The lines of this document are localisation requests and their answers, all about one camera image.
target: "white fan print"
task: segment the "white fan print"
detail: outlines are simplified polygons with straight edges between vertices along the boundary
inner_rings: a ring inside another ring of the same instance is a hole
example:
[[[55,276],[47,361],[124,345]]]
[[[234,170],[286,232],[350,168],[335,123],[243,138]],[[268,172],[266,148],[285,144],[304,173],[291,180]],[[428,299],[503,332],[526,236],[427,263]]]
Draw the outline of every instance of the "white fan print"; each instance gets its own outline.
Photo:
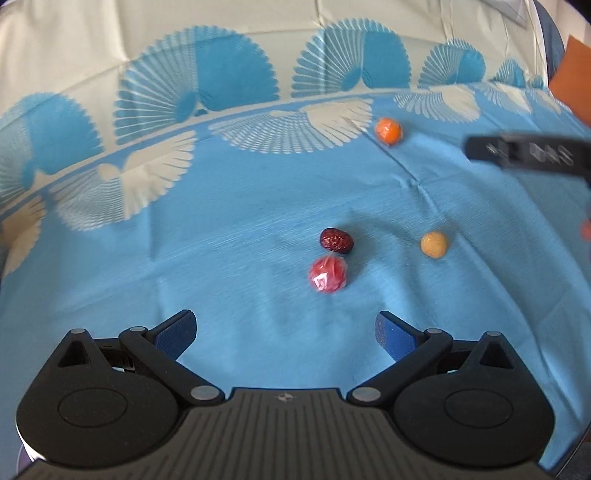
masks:
[[[301,153],[341,147],[364,132],[371,122],[372,100],[332,100],[297,111],[273,110],[243,116],[209,127],[241,150]]]
[[[0,245],[8,250],[2,278],[21,266],[37,243],[41,220],[46,215],[41,197],[35,197],[2,221]]]
[[[531,97],[542,107],[554,113],[561,114],[563,103],[559,102],[550,92],[541,89],[530,89],[527,91]]]
[[[513,113],[531,113],[531,105],[525,91],[504,83],[483,82],[474,84],[492,103]]]
[[[407,112],[445,122],[473,122],[480,117],[474,92],[464,85],[401,90],[394,95],[394,102]]]
[[[57,213],[74,230],[129,219],[173,186],[191,165],[195,132],[132,152],[123,169],[110,163],[75,175],[50,191]]]

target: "pillow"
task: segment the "pillow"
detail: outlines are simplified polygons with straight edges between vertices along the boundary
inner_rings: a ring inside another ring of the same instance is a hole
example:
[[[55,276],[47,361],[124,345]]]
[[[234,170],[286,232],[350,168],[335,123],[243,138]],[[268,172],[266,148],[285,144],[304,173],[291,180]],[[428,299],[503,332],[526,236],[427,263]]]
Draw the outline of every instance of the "pillow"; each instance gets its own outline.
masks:
[[[591,127],[591,48],[569,37],[566,53],[550,82],[550,91]]]
[[[523,0],[482,0],[496,8],[505,17],[525,28],[527,25],[527,7]]]

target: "dried fruit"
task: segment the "dried fruit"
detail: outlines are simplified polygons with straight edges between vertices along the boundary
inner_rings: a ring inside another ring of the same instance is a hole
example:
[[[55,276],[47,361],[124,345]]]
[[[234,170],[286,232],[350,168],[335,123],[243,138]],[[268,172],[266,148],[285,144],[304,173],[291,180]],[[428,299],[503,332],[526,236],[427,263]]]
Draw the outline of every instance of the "dried fruit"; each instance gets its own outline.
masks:
[[[347,263],[336,255],[326,255],[312,263],[310,284],[321,293],[333,293],[347,284]]]
[[[338,228],[325,228],[320,234],[320,245],[331,252],[348,254],[353,250],[353,238]]]
[[[375,135],[391,147],[402,140],[402,127],[391,118],[382,118],[375,124]]]
[[[421,240],[421,250],[431,258],[441,258],[447,252],[447,238],[441,232],[429,232]]]

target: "orange object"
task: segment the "orange object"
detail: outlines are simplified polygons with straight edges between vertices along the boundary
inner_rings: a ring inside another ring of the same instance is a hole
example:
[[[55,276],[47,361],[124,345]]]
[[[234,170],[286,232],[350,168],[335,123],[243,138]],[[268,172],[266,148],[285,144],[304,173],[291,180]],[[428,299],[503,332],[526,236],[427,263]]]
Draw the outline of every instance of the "orange object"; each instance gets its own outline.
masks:
[[[591,47],[570,37],[550,91],[591,127]]]
[[[586,242],[591,242],[591,220],[585,220],[581,225],[581,236]]]
[[[421,240],[421,250],[431,258],[441,258],[449,247],[447,238],[441,232],[429,232]]]
[[[375,124],[375,136],[391,147],[402,140],[402,127],[391,118],[382,118]]]

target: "white pillow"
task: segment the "white pillow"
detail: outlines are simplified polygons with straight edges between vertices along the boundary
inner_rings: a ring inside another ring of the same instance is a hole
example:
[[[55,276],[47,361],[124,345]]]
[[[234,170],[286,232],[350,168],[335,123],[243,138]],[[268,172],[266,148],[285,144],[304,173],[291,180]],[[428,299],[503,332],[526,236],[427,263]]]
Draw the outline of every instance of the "white pillow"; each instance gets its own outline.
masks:
[[[524,0],[482,0],[496,8],[504,16],[525,28],[527,25],[527,7]]]

